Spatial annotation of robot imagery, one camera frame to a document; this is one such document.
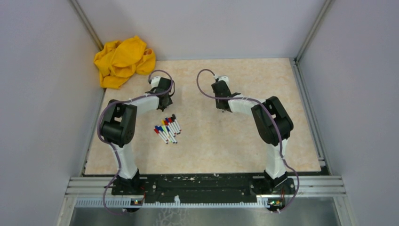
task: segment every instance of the gray wall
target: gray wall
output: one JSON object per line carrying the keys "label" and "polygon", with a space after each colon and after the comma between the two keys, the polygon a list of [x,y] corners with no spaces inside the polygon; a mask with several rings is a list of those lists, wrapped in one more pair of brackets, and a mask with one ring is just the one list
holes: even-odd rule
{"label": "gray wall", "polygon": [[300,63],[359,225],[399,225],[399,1],[336,1]]}
{"label": "gray wall", "polygon": [[255,208],[142,208],[115,216],[104,208],[76,208],[71,226],[337,226],[333,198],[298,197],[281,214]]}
{"label": "gray wall", "polygon": [[0,224],[54,225],[101,98],[96,48],[67,0],[0,11]]}
{"label": "gray wall", "polygon": [[139,35],[158,59],[295,57],[324,0],[80,0],[102,42]]}

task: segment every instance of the table surface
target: table surface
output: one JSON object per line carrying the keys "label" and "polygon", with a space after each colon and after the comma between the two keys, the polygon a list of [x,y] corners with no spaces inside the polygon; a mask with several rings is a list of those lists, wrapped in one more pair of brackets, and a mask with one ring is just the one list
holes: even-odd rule
{"label": "table surface", "polygon": [[[196,76],[203,69],[227,75],[231,92],[247,97],[280,99],[294,130],[287,144],[286,160],[297,171],[320,171],[303,105],[288,58],[214,59],[158,61],[156,69],[169,72],[175,83],[173,104],[164,112],[154,110],[138,116],[132,140],[136,165],[142,174],[261,172],[266,166],[265,143],[253,117],[216,109],[215,101],[202,95]],[[200,77],[201,88],[213,95],[215,80],[208,72]],[[120,90],[107,89],[101,111],[111,99],[128,100],[151,89],[147,76],[135,74]],[[178,144],[166,145],[153,131],[161,119],[175,114],[181,134]],[[117,166],[111,148],[94,134],[86,175],[113,174]]]}

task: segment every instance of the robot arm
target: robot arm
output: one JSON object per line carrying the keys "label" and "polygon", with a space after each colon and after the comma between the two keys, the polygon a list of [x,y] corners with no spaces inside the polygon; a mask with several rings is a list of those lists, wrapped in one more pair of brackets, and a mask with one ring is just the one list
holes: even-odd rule
{"label": "robot arm", "polygon": [[[270,182],[271,187],[276,187],[287,179],[287,171],[284,162],[279,154],[279,140],[275,128],[263,111],[262,107],[254,102],[246,100],[240,93],[231,93],[228,87],[229,79],[227,76],[214,77],[216,82],[212,84],[215,97],[234,97],[233,100],[216,100],[216,108],[232,113],[243,113],[253,116],[259,135],[266,143],[266,168],[265,178]],[[271,115],[275,115],[275,122],[279,128],[283,141],[283,156],[286,152],[286,146],[291,130],[294,125],[288,116],[286,110],[277,97],[270,97],[266,100],[258,99]]]}
{"label": "robot arm", "polygon": [[[146,93],[157,94],[165,92],[171,85],[171,80],[159,76],[152,78],[149,83],[152,89]],[[166,93],[161,96],[148,96],[129,103],[118,103],[111,106],[104,114],[100,126],[100,135],[107,142],[115,144],[116,152],[120,159],[120,172],[115,184],[118,190],[136,190],[139,186],[140,173],[135,164],[131,141],[135,133],[136,117],[151,110],[164,110],[172,104],[171,95]]]}

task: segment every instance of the metal frame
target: metal frame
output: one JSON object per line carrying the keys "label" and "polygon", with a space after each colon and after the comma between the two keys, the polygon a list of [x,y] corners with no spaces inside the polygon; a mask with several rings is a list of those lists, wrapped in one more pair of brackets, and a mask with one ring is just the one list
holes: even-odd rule
{"label": "metal frame", "polygon": [[103,50],[103,48],[104,48],[103,43],[101,42],[96,31],[94,30],[93,26],[91,25],[90,21],[88,20],[85,12],[82,10],[82,7],[80,7],[80,4],[78,3],[78,1],[77,0],[68,0],[68,1],[70,2],[73,9],[75,10],[76,15],[78,15],[83,26],[86,28],[87,32],[91,36],[91,39],[97,45],[98,50],[100,50],[100,51]]}
{"label": "metal frame", "polygon": [[[68,0],[72,7],[74,8],[76,14],[80,18],[82,24],[85,26],[87,32],[91,36],[93,42],[97,45],[99,50],[103,49],[103,43],[98,38],[97,33],[95,32],[93,26],[87,19],[85,13],[80,7],[77,0]],[[301,100],[303,103],[303,107],[306,113],[306,117],[310,126],[310,131],[313,136],[313,141],[316,146],[316,150],[319,156],[320,166],[326,166],[329,172],[332,172],[331,164],[329,164],[328,158],[325,153],[324,142],[322,140],[320,129],[317,124],[317,118],[312,108],[311,99],[309,97],[306,83],[303,79],[303,74],[301,68],[299,66],[299,62],[305,54],[307,48],[311,44],[314,36],[316,35],[323,19],[326,16],[326,13],[329,11],[331,6],[333,5],[334,0],[325,0],[324,5],[317,16],[311,30],[309,31],[304,43],[302,44],[297,56],[295,58],[290,58],[290,63],[293,69],[295,81],[297,83]],[[62,205],[60,217],[58,219],[57,225],[59,226],[68,226],[70,224],[73,210],[75,206],[92,206],[92,207],[100,207],[102,206],[102,195],[104,192],[104,187],[111,180],[111,177],[73,177],[70,179],[68,184],[68,188],[65,193],[64,202]],[[351,210],[351,205],[347,198],[346,190],[342,181],[341,176],[300,176],[300,190],[298,193],[298,197],[333,197],[337,217],[343,226],[357,225],[356,219],[354,218],[353,212]],[[126,202],[129,199],[142,198],[142,196],[137,195],[128,195],[128,196],[114,196],[111,195],[111,190],[107,191],[106,202],[112,207],[124,207]],[[276,198],[275,195],[259,195],[259,199],[267,199],[267,198]],[[149,208],[164,208],[167,207],[165,205],[147,205],[144,204],[144,207],[148,206]],[[228,206],[238,206],[238,207],[251,207],[251,206],[243,206],[241,203],[235,203],[234,205]],[[173,206],[170,207],[184,207],[187,208],[187,205],[174,203]]]}
{"label": "metal frame", "polygon": [[306,36],[305,41],[303,42],[301,48],[299,49],[298,54],[295,57],[295,61],[299,62],[305,51],[309,47],[311,41],[313,40],[314,36],[316,35],[317,31],[319,30],[321,23],[323,22],[324,18],[326,17],[327,12],[330,10],[331,6],[333,5],[335,0],[325,0],[323,7],[321,8],[319,15],[317,16],[311,30],[309,31],[308,35]]}
{"label": "metal frame", "polygon": [[294,73],[296,85],[299,90],[299,94],[301,96],[303,109],[305,110],[305,115],[309,124],[309,130],[312,134],[313,142],[316,147],[317,154],[319,156],[320,165],[326,165],[329,172],[332,172],[331,164],[329,164],[328,158],[326,157],[325,148],[324,148],[324,141],[320,135],[319,125],[317,123],[317,118],[314,113],[311,100],[309,98],[309,93],[307,91],[306,84],[303,80],[302,73],[297,65],[295,59],[290,58],[290,63],[292,67],[292,71]]}

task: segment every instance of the white marker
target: white marker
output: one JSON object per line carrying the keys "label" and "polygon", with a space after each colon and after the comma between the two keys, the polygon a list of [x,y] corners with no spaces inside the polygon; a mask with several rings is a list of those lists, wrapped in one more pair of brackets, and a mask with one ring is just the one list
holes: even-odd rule
{"label": "white marker", "polygon": [[176,134],[180,133],[180,130],[177,128],[176,123],[173,122],[172,118],[168,118],[168,122],[172,125],[173,129],[175,130]]}
{"label": "white marker", "polygon": [[171,127],[171,125],[169,125],[168,121],[162,120],[162,125],[166,126],[166,128],[169,129],[170,132],[172,132],[172,135],[173,135],[174,137],[176,137],[176,133],[175,133],[175,131],[173,130],[173,128]]}
{"label": "white marker", "polygon": [[170,137],[170,135],[169,135],[169,133],[168,133],[168,130],[166,129],[166,126],[161,126],[161,128],[162,128],[162,131],[164,131],[164,132],[166,133],[166,135],[167,135],[168,137]]}
{"label": "white marker", "polygon": [[158,126],[157,129],[158,129],[158,131],[159,131],[160,133],[162,133],[162,135],[165,137],[165,139],[166,139],[167,141],[170,141],[170,140],[168,139],[169,136],[166,134],[165,131],[163,131],[163,129],[162,129],[161,126]]}
{"label": "white marker", "polygon": [[182,131],[182,129],[180,128],[179,122],[177,121],[177,118],[176,118],[175,114],[172,115],[172,119],[175,120],[174,122],[176,122],[176,126],[179,129],[179,131]]}
{"label": "white marker", "polygon": [[173,140],[173,143],[177,144],[177,140],[173,137],[172,131],[170,131],[168,128],[166,128],[166,129],[168,130],[169,134],[171,135],[170,138]]}
{"label": "white marker", "polygon": [[165,142],[165,144],[168,144],[168,142],[165,140],[165,138],[160,134],[160,132],[155,128],[154,131],[159,135],[159,137]]}

